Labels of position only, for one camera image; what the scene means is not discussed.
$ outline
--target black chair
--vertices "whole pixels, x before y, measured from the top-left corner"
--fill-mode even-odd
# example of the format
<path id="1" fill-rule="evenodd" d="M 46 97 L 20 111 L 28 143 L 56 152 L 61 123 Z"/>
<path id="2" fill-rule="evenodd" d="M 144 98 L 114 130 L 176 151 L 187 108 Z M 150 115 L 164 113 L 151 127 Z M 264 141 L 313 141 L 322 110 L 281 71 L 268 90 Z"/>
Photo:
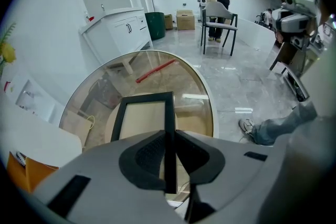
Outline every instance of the black chair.
<path id="1" fill-rule="evenodd" d="M 206 17 L 220 17 L 224 19 L 230 19 L 231 23 L 228 24 L 219 24 L 219 23 L 209 23 L 206 21 Z M 223 43 L 222 48 L 225 45 L 226 39 L 230 33 L 230 31 L 234 31 L 234 36 L 233 36 L 233 43 L 231 47 L 231 53 L 230 56 L 232 56 L 233 49 L 235 47 L 235 40 L 236 40 L 236 33 L 237 33 L 237 20 L 238 20 L 238 15 L 229 12 L 226 7 L 220 2 L 208 2 L 203 9 L 203 21 L 202 21 L 202 37 L 201 37 L 201 46 L 203 42 L 203 35 L 204 35 L 204 47 L 203 47 L 203 54 L 205 54 L 205 38 L 206 38 L 206 28 L 207 27 L 216 27 L 216 28 L 222 28 L 222 29 L 227 29 L 227 34 Z"/>

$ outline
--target red stick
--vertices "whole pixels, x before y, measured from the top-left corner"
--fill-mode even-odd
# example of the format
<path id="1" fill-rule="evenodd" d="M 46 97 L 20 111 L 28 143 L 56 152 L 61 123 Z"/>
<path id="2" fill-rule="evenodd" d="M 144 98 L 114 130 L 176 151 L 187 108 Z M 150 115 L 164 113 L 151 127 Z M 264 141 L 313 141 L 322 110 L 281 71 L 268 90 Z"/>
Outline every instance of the red stick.
<path id="1" fill-rule="evenodd" d="M 136 80 L 136 83 L 140 83 L 140 82 L 143 81 L 144 79 L 148 78 L 151 74 L 153 74 L 153 73 L 155 73 L 155 72 L 161 70 L 162 68 L 164 68 L 164 67 L 170 65 L 170 64 L 173 63 L 173 62 L 175 62 L 175 59 L 172 59 L 172 60 L 168 61 L 167 63 L 164 63 L 164 64 L 162 64 L 162 65 L 160 65 L 160 66 L 158 66 L 158 67 L 155 67 L 155 68 L 152 69 L 151 71 L 148 71 L 146 74 L 144 74 L 144 75 L 142 75 L 140 78 L 138 78 L 138 79 Z"/>

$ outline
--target marble floor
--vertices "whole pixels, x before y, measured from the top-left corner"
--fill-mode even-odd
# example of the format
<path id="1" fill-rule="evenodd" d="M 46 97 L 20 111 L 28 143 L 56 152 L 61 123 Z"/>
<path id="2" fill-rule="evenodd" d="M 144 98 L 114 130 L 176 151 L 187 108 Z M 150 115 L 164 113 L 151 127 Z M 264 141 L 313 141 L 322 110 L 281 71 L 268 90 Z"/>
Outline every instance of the marble floor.
<path id="1" fill-rule="evenodd" d="M 219 119 L 219 137 L 222 139 L 248 143 L 249 138 L 240 130 L 238 120 L 252 119 L 260 123 L 271 118 L 287 116 L 297 104 L 291 90 L 284 82 L 278 63 L 269 70 L 278 48 L 269 54 L 236 38 L 233 55 L 230 56 L 233 34 L 225 47 L 222 43 L 206 41 L 203 55 L 201 24 L 195 30 L 167 30 L 164 38 L 153 41 L 154 49 L 174 53 L 198 69 L 207 81 L 214 96 Z M 239 108 L 251 108 L 245 113 Z"/>

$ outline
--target shoe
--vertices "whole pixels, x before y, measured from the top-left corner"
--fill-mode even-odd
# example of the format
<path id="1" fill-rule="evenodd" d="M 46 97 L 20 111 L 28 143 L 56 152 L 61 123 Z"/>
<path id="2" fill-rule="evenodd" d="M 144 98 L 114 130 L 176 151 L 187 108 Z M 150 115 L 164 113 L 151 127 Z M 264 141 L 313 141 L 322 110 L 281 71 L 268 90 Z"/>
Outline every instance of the shoe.
<path id="1" fill-rule="evenodd" d="M 244 133 L 249 134 L 251 137 L 253 137 L 251 132 L 252 132 L 252 129 L 253 129 L 253 126 L 254 126 L 254 122 L 252 120 L 241 119 L 241 120 L 239 120 L 238 124 L 239 124 L 239 127 L 242 129 L 242 131 Z"/>

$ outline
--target green trash can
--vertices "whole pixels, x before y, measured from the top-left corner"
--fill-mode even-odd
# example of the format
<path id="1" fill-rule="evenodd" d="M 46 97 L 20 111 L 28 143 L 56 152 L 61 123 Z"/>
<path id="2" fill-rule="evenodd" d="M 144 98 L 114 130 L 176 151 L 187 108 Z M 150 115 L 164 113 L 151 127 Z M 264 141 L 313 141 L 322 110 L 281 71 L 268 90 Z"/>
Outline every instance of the green trash can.
<path id="1" fill-rule="evenodd" d="M 166 35 L 164 26 L 164 14 L 162 12 L 148 12 L 145 13 L 151 39 L 163 38 Z"/>

